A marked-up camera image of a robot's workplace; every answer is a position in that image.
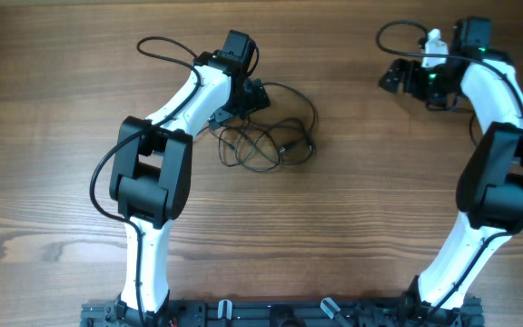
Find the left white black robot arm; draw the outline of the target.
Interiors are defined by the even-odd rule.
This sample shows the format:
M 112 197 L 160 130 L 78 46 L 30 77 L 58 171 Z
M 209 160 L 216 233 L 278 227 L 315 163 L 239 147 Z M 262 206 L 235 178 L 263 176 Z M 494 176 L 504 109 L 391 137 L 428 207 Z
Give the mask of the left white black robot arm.
M 222 49 L 193 58 L 187 82 L 166 105 L 121 124 L 109 195 L 127 237 L 126 280 L 115 304 L 127 326 L 155 326 L 167 310 L 169 237 L 190 193 L 194 139 L 207 123 L 219 127 L 270 104 L 261 81 L 250 78 L 258 59 L 255 42 L 231 30 Z

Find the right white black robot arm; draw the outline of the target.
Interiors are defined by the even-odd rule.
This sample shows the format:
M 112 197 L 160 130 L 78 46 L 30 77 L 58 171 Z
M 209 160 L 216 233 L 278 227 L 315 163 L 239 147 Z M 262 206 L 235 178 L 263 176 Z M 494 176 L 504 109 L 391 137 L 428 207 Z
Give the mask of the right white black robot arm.
M 438 29 L 411 26 L 423 33 L 419 51 L 396 51 L 379 86 L 411 94 L 430 111 L 448 111 L 449 95 L 465 98 L 482 131 L 458 181 L 453 229 L 417 279 L 429 318 L 459 309 L 493 253 L 523 230 L 523 93 L 511 58 L 489 44 L 489 19 L 458 20 L 449 44 Z

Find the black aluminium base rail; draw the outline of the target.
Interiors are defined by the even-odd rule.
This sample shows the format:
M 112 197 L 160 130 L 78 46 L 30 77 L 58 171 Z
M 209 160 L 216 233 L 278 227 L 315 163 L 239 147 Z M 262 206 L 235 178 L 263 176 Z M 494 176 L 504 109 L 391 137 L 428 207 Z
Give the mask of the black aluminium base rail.
M 462 326 L 485 325 L 481 300 L 471 298 L 451 311 L 408 310 L 398 298 L 359 302 L 218 302 L 169 301 L 163 311 L 144 315 L 146 326 L 269 327 L 269 326 Z

